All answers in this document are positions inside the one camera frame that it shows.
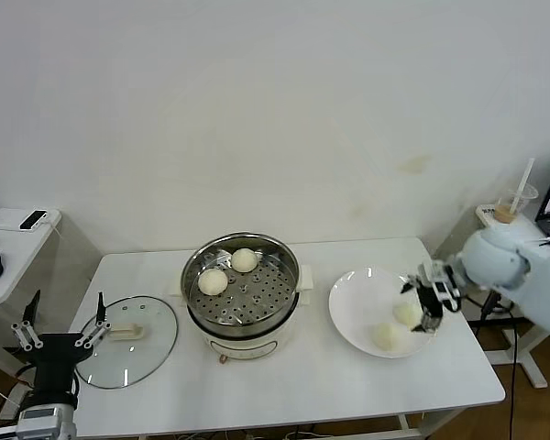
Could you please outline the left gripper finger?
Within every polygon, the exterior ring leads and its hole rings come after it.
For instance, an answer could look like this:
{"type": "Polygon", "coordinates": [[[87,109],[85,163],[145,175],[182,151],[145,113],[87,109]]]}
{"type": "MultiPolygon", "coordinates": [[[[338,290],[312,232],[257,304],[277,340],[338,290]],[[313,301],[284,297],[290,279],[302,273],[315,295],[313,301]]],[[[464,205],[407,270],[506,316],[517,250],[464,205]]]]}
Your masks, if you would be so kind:
{"type": "Polygon", "coordinates": [[[96,347],[105,334],[110,330],[111,324],[106,321],[106,306],[104,295],[98,292],[98,304],[94,322],[82,330],[82,335],[75,341],[75,347],[96,347]]]}
{"type": "Polygon", "coordinates": [[[23,350],[42,348],[42,341],[34,329],[39,300],[40,290],[37,290],[32,300],[25,307],[22,320],[11,324],[11,330],[23,350]]]}

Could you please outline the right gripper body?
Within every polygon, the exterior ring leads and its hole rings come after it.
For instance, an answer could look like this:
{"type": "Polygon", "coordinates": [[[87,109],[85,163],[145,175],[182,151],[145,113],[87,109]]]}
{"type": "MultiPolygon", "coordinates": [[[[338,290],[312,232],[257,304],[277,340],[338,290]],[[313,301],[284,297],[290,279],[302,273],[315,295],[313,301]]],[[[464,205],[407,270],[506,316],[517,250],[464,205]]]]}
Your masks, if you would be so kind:
{"type": "Polygon", "coordinates": [[[449,312],[459,312],[462,295],[454,278],[452,267],[442,260],[432,260],[420,266],[422,285],[449,312]]]}

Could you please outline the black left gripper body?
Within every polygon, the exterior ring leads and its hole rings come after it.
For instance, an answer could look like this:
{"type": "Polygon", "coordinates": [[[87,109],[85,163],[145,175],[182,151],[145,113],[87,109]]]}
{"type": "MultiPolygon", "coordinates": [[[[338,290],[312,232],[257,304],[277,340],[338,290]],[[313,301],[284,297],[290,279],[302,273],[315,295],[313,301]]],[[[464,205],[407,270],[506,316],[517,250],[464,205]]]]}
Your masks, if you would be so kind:
{"type": "Polygon", "coordinates": [[[79,333],[40,337],[43,346],[34,351],[35,392],[78,397],[80,386],[76,367],[91,356],[91,348],[85,347],[84,342],[76,345],[81,338],[79,333]]]}

